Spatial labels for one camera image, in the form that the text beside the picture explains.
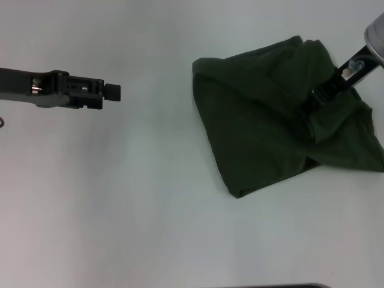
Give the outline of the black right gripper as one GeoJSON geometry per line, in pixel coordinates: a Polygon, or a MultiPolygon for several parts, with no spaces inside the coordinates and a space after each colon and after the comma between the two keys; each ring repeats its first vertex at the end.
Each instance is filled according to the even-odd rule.
{"type": "Polygon", "coordinates": [[[318,111],[342,90],[353,87],[378,67],[379,60],[364,46],[336,70],[331,80],[310,91],[301,108],[305,113],[318,111]]]}

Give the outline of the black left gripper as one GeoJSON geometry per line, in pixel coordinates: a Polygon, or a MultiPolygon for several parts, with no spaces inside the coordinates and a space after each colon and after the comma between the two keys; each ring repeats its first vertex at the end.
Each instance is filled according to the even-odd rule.
{"type": "Polygon", "coordinates": [[[121,86],[101,79],[68,76],[64,71],[36,73],[1,68],[1,99],[38,107],[101,110],[103,101],[121,100],[121,86]]]}

